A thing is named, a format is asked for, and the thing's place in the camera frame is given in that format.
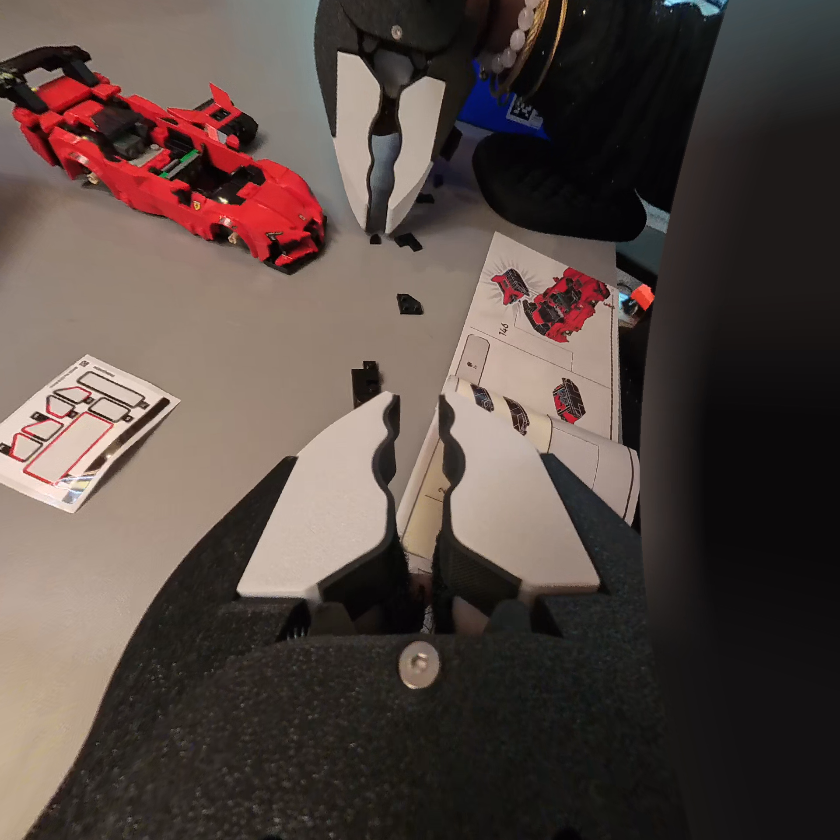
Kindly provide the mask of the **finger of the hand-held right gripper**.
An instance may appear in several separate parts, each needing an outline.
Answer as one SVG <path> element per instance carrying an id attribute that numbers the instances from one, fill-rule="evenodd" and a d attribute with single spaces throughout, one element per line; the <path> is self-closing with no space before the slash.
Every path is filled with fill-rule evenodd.
<path id="1" fill-rule="evenodd" d="M 397 102 L 401 144 L 393 165 L 385 235 L 392 235 L 411 211 L 433 166 L 438 119 L 445 97 L 442 80 L 423 77 L 405 87 Z"/>
<path id="2" fill-rule="evenodd" d="M 351 211 L 370 235 L 385 234 L 392 192 L 392 135 L 374 133 L 383 97 L 363 59 L 340 51 L 333 145 Z"/>

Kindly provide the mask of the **person's right forearm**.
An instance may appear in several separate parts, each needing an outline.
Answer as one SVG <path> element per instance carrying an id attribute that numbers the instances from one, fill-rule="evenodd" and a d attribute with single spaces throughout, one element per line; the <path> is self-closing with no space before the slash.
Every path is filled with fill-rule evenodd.
<path id="1" fill-rule="evenodd" d="M 549 73 L 523 98 L 549 138 L 490 134 L 472 165 L 487 204 L 512 224 L 627 240 L 645 225 L 635 188 L 664 109 L 665 9 L 648 1 L 569 3 Z"/>

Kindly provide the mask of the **blue plastic storage bin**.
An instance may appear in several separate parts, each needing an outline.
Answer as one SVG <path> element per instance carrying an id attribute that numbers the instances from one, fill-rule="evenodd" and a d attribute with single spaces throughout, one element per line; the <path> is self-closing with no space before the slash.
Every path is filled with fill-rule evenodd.
<path id="1" fill-rule="evenodd" d="M 490 55 L 474 61 L 476 84 L 458 114 L 458 119 L 492 133 L 547 140 L 549 137 L 544 131 L 542 116 L 529 102 L 513 93 L 498 98 L 495 96 L 493 76 L 484 74 L 485 70 L 491 69 L 491 63 Z"/>

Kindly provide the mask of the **white sticker sheet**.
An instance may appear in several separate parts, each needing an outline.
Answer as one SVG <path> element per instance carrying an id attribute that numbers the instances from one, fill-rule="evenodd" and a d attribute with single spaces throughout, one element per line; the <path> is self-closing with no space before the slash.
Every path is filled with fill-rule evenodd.
<path id="1" fill-rule="evenodd" d="M 72 513 L 181 400 L 90 354 L 1 423 L 1 484 Z"/>

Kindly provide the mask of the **lego instruction booklet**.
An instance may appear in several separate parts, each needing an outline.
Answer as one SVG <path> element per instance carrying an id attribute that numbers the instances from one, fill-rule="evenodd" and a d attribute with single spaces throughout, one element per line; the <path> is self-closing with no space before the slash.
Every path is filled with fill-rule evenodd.
<path id="1" fill-rule="evenodd" d="M 622 442 L 617 304 L 603 281 L 495 233 L 443 391 L 554 455 L 631 524 L 640 469 Z"/>

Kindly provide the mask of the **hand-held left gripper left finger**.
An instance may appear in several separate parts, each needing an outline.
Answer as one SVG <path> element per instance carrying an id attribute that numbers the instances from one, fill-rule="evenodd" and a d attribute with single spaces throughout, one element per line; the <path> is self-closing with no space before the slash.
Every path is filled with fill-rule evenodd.
<path id="1" fill-rule="evenodd" d="M 310 603 L 386 598 L 401 573 L 389 488 L 400 416 L 400 396 L 383 392 L 297 454 L 239 579 L 239 597 Z"/>

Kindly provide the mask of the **red lego car section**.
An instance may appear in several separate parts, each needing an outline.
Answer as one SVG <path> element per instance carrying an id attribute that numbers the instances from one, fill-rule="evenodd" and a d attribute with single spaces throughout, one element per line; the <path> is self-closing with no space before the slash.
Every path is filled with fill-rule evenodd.
<path id="1" fill-rule="evenodd" d="M 168 108 L 167 114 L 184 125 L 204 132 L 211 140 L 236 151 L 246 151 L 255 141 L 259 126 L 239 110 L 226 91 L 211 84 L 212 97 L 194 109 Z"/>

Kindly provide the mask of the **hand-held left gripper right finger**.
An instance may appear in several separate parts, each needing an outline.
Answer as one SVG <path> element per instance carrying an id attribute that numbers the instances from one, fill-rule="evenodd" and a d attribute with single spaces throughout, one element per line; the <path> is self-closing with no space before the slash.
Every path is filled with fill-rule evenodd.
<path id="1" fill-rule="evenodd" d="M 448 481 L 437 555 L 461 599 L 596 592 L 601 581 L 540 452 L 456 392 L 438 400 Z"/>

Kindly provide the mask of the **person's right hand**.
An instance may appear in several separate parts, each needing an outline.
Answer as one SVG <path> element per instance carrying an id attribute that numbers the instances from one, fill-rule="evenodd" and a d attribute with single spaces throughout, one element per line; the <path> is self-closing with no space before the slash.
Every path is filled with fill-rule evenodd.
<path id="1" fill-rule="evenodd" d="M 525 1 L 468 1 L 465 11 L 478 23 L 479 35 L 473 57 L 494 56 L 509 47 L 512 33 L 518 28 Z"/>

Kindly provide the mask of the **small black lego assembly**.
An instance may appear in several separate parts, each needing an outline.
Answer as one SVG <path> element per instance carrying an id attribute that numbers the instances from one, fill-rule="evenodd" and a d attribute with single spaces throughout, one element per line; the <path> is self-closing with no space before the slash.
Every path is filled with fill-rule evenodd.
<path id="1" fill-rule="evenodd" d="M 356 409 L 382 392 L 382 379 L 378 363 L 365 360 L 362 366 L 351 370 L 353 409 Z"/>

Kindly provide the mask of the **gold bangle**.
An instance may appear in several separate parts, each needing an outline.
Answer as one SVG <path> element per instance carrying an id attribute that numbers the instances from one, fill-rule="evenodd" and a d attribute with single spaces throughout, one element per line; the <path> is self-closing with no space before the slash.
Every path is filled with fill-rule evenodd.
<path id="1" fill-rule="evenodd" d="M 527 1 L 509 47 L 493 65 L 494 94 L 530 98 L 540 88 L 555 58 L 569 11 L 568 1 Z"/>

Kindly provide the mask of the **red lego car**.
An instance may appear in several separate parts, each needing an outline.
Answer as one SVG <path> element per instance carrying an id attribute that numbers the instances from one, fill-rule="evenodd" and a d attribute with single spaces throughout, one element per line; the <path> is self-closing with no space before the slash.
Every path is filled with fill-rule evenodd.
<path id="1" fill-rule="evenodd" d="M 207 241 L 242 245 L 289 275 L 323 250 L 327 218 L 293 170 L 211 140 L 92 70 L 76 45 L 5 59 L 2 99 L 29 146 L 69 178 Z"/>

